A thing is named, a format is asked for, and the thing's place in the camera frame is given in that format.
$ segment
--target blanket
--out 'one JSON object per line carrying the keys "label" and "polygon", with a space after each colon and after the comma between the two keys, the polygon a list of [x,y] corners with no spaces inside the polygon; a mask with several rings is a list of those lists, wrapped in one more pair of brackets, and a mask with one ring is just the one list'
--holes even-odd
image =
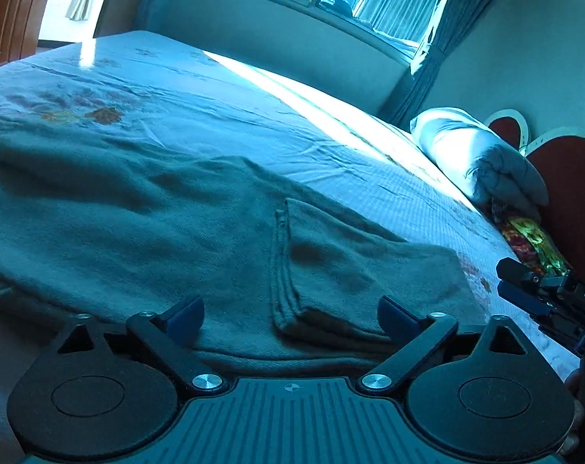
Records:
{"label": "blanket", "polygon": [[[291,204],[320,216],[316,223],[312,215],[295,215],[288,222],[292,237],[276,243],[295,266],[274,261],[278,218],[281,211],[290,214]],[[303,242],[296,232],[303,232]],[[309,241],[324,248],[325,258],[302,257],[303,277],[283,280],[282,263],[288,273],[301,263],[285,246]],[[393,351],[376,322],[382,294],[483,322],[452,251],[413,245],[398,251],[404,244],[244,158],[192,159],[144,143],[0,118],[0,310],[51,330],[76,313],[122,322],[197,294],[206,319],[193,348],[216,370],[355,376]],[[338,270],[329,272],[330,266]],[[397,276],[387,274],[391,269]],[[340,281],[341,274],[347,279]],[[427,284],[430,277],[435,284]],[[274,293],[278,280],[304,295],[297,312],[284,318],[274,312],[274,302],[286,296]],[[328,290],[312,312],[319,333],[290,332],[292,321],[307,321],[298,316],[304,302],[318,301],[321,291],[303,289],[314,284]]]}

